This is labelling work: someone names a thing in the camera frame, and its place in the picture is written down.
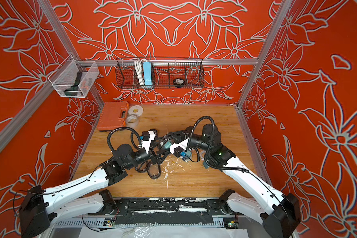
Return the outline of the teal charger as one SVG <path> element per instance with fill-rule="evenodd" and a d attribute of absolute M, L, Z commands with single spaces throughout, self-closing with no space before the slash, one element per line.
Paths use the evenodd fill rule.
<path fill-rule="evenodd" d="M 173 143 L 170 140 L 168 140 L 163 144 L 162 148 L 163 149 L 169 149 L 172 146 L 172 144 Z"/>

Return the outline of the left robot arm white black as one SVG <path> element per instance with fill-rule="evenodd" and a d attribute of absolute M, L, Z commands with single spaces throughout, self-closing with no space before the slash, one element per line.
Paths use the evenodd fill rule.
<path fill-rule="evenodd" d="M 33 238 L 43 233 L 61 216 L 64 205 L 121 181 L 127 177 L 127 170 L 147 161 L 161 162 L 161 152 L 151 148 L 134 151 L 129 144 L 122 144 L 109 160 L 84 177 L 47 189 L 37 185 L 27 190 L 18 210 L 21 237 Z"/>

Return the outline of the teal charger near right arm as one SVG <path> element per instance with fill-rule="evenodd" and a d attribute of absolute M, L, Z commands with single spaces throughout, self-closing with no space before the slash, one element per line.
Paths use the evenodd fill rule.
<path fill-rule="evenodd" d="M 202 164 L 203 164 L 205 169 L 209 169 L 209 165 L 205 161 Z"/>

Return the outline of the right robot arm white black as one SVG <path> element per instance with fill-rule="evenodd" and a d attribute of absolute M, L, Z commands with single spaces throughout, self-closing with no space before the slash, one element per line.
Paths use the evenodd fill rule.
<path fill-rule="evenodd" d="M 219 198 L 232 212 L 241 213 L 263 226 L 272 238 L 291 238 L 300 224 L 298 198 L 292 193 L 284 194 L 273 188 L 252 172 L 221 141 L 222 135 L 216 126 L 206 124 L 202 134 L 194 133 L 194 127 L 171 132 L 174 139 L 171 153 L 183 157 L 190 149 L 205 151 L 204 162 L 235 180 L 252 198 L 248 199 L 229 189 Z"/>

